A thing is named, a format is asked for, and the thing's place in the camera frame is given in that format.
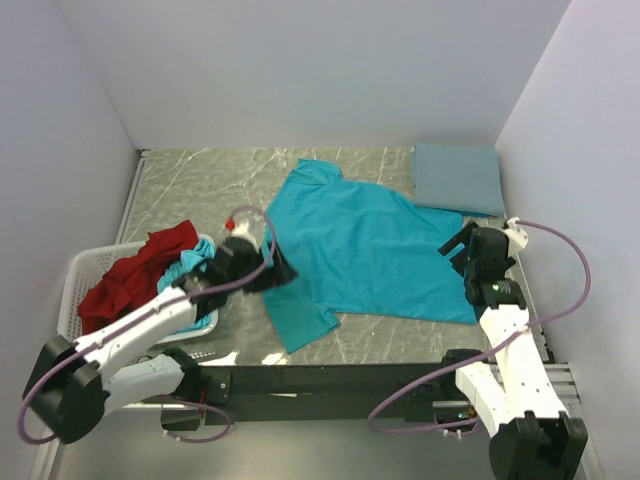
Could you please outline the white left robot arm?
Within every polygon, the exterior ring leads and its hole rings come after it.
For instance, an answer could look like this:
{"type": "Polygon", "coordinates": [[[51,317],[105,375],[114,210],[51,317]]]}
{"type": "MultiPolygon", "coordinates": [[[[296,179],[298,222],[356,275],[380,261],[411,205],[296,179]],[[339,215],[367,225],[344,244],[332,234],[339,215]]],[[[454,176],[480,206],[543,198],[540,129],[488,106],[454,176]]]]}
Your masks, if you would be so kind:
{"type": "Polygon", "coordinates": [[[48,341],[23,392],[20,438],[43,442],[27,433],[27,412],[44,422],[51,440],[64,444],[83,438],[115,410],[154,397],[167,397],[198,415],[217,412],[207,402],[210,388],[201,367],[183,350],[169,349],[141,363],[135,358],[221,308],[235,292],[261,293],[295,280],[298,273],[277,241],[267,245],[263,252],[250,235],[233,233],[213,257],[122,319],[72,342],[61,335],[48,341]]]}

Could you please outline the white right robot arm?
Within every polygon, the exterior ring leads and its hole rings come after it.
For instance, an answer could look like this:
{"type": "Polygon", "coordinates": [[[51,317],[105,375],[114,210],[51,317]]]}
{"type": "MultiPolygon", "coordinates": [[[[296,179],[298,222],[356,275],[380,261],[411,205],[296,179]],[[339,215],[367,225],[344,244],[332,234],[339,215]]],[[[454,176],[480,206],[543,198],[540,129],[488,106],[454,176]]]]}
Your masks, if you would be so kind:
{"type": "Polygon", "coordinates": [[[527,243],[527,233],[510,219],[501,229],[470,222],[440,247],[463,279],[497,367],[483,360],[454,364],[439,374],[439,387],[449,398],[471,401],[490,436],[495,478],[572,479],[587,428],[570,416],[554,390],[533,338],[524,293],[507,276],[527,243]]]}

